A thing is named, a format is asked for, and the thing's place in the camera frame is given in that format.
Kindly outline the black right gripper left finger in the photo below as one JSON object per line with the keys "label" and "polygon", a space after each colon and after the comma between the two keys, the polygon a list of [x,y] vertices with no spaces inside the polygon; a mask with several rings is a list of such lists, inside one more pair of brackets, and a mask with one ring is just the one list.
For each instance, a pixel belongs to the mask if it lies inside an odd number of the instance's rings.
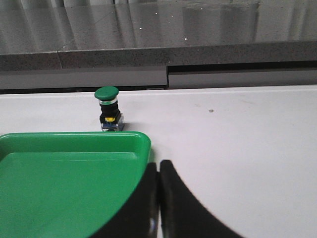
{"label": "black right gripper left finger", "polygon": [[91,237],[156,238],[159,221],[158,180],[156,163],[148,163],[131,196]]}

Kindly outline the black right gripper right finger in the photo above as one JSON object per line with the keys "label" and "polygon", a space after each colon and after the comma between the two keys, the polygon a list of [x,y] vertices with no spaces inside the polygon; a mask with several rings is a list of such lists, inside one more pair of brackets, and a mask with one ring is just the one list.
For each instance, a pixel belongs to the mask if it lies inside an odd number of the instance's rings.
{"label": "black right gripper right finger", "polygon": [[164,238],[240,238],[191,193],[170,160],[159,165],[159,201]]}

